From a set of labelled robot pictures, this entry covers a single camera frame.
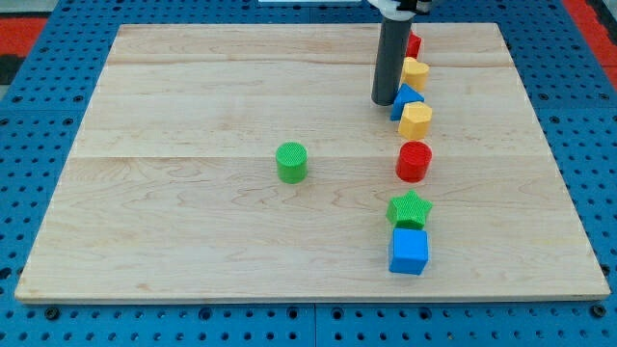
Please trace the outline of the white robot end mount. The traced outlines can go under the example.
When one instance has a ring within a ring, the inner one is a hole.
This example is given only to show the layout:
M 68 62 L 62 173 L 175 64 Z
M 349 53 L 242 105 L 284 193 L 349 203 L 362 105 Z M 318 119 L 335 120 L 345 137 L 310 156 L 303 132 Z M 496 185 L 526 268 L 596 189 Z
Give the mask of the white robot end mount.
M 389 20 L 407 21 L 417 14 L 429 14 L 433 8 L 433 0 L 367 0 L 379 10 L 380 14 Z

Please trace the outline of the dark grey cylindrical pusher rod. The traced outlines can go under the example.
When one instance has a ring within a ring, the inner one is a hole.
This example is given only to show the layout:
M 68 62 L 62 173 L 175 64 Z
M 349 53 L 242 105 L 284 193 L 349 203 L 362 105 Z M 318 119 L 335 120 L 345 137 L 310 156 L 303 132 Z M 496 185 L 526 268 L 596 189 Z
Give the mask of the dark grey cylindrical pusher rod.
M 389 106 L 396 98 L 412 23 L 412 19 L 382 20 L 371 92 L 377 105 Z

